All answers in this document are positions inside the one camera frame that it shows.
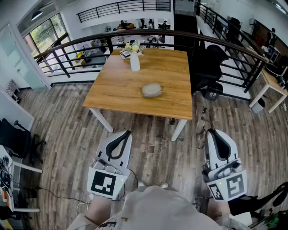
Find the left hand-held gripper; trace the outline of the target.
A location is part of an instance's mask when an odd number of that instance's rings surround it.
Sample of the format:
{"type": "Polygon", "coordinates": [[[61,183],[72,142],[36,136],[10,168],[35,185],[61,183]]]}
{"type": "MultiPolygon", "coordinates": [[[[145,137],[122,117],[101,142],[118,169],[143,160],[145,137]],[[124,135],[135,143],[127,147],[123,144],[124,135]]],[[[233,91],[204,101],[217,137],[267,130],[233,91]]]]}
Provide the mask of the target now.
{"type": "Polygon", "coordinates": [[[119,198],[131,171],[127,169],[132,145],[131,131],[113,133],[101,141],[88,170],[87,191],[111,200],[119,198]]]}

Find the thin wooden stick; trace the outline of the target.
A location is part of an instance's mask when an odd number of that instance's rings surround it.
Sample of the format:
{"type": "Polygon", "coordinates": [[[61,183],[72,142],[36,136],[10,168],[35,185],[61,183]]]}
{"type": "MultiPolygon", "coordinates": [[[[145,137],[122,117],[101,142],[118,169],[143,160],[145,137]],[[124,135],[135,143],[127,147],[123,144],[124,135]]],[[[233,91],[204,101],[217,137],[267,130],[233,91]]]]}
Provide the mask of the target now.
{"type": "Polygon", "coordinates": [[[209,130],[209,128],[214,128],[212,112],[204,107],[196,127],[198,149],[202,149],[204,147],[206,132],[209,130]]]}

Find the grey glasses case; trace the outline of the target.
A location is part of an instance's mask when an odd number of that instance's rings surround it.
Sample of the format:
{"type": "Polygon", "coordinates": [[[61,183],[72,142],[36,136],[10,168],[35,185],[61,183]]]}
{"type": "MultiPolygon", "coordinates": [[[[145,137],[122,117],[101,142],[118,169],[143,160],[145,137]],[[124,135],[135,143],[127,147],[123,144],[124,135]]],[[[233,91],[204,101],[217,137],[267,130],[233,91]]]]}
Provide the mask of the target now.
{"type": "Polygon", "coordinates": [[[142,87],[142,94],[147,98],[158,97],[162,94],[162,88],[159,83],[151,83],[142,87]]]}

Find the person's left forearm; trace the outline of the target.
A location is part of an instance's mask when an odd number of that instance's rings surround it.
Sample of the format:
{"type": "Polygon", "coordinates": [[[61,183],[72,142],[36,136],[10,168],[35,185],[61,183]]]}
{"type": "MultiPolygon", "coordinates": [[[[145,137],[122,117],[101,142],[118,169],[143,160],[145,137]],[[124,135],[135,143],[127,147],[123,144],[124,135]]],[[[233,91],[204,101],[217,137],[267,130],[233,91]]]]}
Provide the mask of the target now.
{"type": "Polygon", "coordinates": [[[111,205],[112,201],[110,199],[95,196],[85,214],[85,217],[99,226],[110,218],[111,205]]]}

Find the white waste bin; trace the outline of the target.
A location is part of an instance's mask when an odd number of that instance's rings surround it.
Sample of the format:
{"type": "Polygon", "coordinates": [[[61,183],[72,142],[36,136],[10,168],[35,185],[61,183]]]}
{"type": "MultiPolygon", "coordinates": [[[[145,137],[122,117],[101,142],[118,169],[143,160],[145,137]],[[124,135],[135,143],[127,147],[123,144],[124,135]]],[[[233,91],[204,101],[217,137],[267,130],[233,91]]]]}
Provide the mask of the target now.
{"type": "Polygon", "coordinates": [[[251,107],[252,111],[255,114],[258,114],[265,108],[265,101],[262,98],[259,98],[258,101],[251,107]]]}

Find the black bin with white print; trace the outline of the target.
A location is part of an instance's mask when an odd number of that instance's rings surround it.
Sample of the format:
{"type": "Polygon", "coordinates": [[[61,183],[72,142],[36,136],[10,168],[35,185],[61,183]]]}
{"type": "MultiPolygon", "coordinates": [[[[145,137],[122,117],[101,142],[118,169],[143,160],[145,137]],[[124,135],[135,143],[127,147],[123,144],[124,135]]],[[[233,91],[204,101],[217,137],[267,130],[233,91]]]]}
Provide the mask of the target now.
{"type": "Polygon", "coordinates": [[[223,86],[218,82],[209,85],[204,90],[204,98],[210,101],[217,100],[218,97],[222,94],[223,94],[223,86]]]}

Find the person's beige printed shirt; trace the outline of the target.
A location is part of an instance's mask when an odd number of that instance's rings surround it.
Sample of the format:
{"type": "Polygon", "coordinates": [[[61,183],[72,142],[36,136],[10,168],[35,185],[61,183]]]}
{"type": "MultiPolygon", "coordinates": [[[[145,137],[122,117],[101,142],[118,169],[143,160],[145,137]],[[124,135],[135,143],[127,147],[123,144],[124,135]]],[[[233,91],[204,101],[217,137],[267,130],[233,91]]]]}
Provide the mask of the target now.
{"type": "Polygon", "coordinates": [[[215,220],[200,213],[174,188],[140,187],[130,192],[121,211],[99,226],[79,214],[67,230],[251,230],[229,215],[215,220]]]}

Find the wooden side desk white legs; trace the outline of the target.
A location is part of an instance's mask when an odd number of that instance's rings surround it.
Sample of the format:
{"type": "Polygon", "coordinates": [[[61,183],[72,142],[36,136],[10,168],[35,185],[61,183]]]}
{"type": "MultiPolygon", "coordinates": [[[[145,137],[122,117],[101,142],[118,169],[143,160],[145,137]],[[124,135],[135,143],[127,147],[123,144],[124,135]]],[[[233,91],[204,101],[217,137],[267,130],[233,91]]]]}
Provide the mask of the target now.
{"type": "Polygon", "coordinates": [[[264,95],[264,93],[269,88],[271,88],[282,94],[282,97],[268,110],[268,113],[270,114],[285,100],[286,97],[288,97],[288,91],[286,89],[282,89],[278,85],[276,78],[273,77],[271,74],[269,74],[265,69],[262,69],[261,75],[264,77],[265,81],[264,87],[253,99],[253,101],[249,104],[249,107],[252,108],[256,104],[256,102],[258,102],[258,100],[264,95]]]}

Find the black mesh office chair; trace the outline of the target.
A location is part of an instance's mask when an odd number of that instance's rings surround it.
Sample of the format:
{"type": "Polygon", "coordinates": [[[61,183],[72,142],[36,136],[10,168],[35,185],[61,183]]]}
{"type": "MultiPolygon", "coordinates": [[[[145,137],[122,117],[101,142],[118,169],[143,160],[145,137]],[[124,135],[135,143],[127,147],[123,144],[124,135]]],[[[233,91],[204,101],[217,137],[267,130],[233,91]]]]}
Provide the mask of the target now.
{"type": "Polygon", "coordinates": [[[222,76],[220,65],[228,59],[225,51],[215,44],[194,50],[189,63],[191,93],[218,81],[222,76]]]}

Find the white ceramic vase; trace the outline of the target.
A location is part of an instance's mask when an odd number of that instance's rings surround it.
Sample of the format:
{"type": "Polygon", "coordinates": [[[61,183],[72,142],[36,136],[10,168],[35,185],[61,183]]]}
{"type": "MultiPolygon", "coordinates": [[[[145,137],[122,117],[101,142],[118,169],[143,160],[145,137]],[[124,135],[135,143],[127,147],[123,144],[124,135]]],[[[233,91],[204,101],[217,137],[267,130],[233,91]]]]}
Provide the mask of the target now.
{"type": "Polygon", "coordinates": [[[140,61],[138,58],[138,54],[132,52],[130,54],[130,66],[132,71],[139,71],[140,70],[140,61]]]}

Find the black swivel office chair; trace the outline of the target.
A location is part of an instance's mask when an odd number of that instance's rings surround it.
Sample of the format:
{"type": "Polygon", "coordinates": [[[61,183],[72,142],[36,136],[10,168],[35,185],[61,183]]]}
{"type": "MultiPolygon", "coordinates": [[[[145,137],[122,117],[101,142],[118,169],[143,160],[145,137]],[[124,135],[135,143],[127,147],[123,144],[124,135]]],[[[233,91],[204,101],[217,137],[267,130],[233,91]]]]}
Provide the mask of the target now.
{"type": "Polygon", "coordinates": [[[46,145],[45,140],[39,135],[31,134],[17,120],[11,125],[7,119],[0,120],[0,145],[8,150],[8,154],[25,159],[29,157],[30,164],[34,164],[34,159],[43,163],[39,150],[46,145]]]}

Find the black standing fan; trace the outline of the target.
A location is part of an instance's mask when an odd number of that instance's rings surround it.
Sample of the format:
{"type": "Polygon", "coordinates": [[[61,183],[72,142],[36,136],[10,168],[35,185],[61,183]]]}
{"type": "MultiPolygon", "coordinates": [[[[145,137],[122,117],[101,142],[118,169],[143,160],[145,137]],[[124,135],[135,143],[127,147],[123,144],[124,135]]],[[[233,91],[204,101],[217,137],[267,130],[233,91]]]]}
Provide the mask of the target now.
{"type": "Polygon", "coordinates": [[[91,50],[89,50],[89,46],[87,44],[84,44],[84,45],[82,45],[81,48],[85,49],[82,51],[82,57],[84,57],[85,63],[91,62],[91,58],[90,58],[91,50]]]}

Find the patterned white bench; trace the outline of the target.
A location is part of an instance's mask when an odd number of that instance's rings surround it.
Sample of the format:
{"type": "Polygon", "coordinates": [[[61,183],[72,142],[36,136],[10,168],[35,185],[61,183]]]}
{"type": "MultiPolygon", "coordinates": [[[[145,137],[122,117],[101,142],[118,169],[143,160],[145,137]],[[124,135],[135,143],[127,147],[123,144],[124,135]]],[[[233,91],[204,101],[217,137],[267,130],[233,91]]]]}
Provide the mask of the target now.
{"type": "Polygon", "coordinates": [[[20,90],[13,80],[10,80],[8,82],[5,87],[5,91],[14,101],[16,101],[17,103],[20,102],[21,98],[15,94],[16,92],[20,92],[20,90]]]}

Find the large dark-framed window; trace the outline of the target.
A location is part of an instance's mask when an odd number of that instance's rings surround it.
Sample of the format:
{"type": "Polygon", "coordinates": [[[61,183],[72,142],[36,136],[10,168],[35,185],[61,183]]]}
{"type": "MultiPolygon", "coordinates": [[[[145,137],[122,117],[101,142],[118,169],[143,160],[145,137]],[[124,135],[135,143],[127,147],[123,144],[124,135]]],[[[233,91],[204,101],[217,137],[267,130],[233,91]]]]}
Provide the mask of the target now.
{"type": "Polygon", "coordinates": [[[24,41],[46,75],[62,73],[70,77],[69,71],[75,69],[72,63],[77,54],[75,47],[70,45],[48,53],[48,50],[71,41],[59,13],[28,33],[24,41]]]}

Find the black balcony railing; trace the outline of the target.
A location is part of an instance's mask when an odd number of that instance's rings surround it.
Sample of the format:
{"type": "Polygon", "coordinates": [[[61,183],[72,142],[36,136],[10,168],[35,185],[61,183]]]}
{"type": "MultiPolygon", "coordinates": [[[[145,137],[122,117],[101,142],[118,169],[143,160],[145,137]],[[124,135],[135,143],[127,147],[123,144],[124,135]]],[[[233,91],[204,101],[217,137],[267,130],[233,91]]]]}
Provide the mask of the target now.
{"type": "Polygon", "coordinates": [[[171,11],[171,0],[124,0],[77,13],[80,23],[115,14],[145,11],[171,11]]]}

